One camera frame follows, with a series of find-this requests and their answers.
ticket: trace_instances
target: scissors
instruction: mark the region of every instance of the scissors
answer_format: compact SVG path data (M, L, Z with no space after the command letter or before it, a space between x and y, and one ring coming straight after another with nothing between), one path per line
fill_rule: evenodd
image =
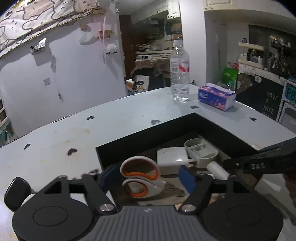
M153 174L146 174L139 171L137 167L140 163L145 163L153 170ZM129 172L127 169L131 167L138 171ZM162 191L168 192L170 196L185 196L185 191L175 188L171 184L160 179L160 171L157 164L150 158L145 156L134 156L125 160L121 167L120 173L127 179L122 183L126 193L133 198L147 198L160 194Z

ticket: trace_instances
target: ribbed surface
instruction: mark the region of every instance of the ribbed surface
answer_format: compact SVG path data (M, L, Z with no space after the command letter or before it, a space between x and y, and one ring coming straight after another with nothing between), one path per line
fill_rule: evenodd
M87 241L214 241L197 218L176 212L173 206L128 207L101 217Z

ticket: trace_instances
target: circular cover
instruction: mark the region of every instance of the circular cover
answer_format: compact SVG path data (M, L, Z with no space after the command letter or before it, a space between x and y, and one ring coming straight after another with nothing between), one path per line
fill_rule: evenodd
M210 204L202 220L221 241L276 240L283 227L283 217L272 204L263 197L244 194Z
M12 227L25 241L71 241L82 236L92 222L92 212L84 203L46 194L20 207L12 218Z

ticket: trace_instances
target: clear plastic bottle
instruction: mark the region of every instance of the clear plastic bottle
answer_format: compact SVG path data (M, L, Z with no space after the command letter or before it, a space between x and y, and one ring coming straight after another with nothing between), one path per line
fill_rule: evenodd
M170 85L174 100L186 101L189 96L189 54L183 48L183 40L174 40L170 55Z

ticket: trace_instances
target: tissue package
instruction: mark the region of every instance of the tissue package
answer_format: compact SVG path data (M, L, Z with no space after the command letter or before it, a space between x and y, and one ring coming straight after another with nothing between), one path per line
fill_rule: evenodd
M227 110L235 104L236 93L212 83L199 88L198 99L201 102L221 110Z

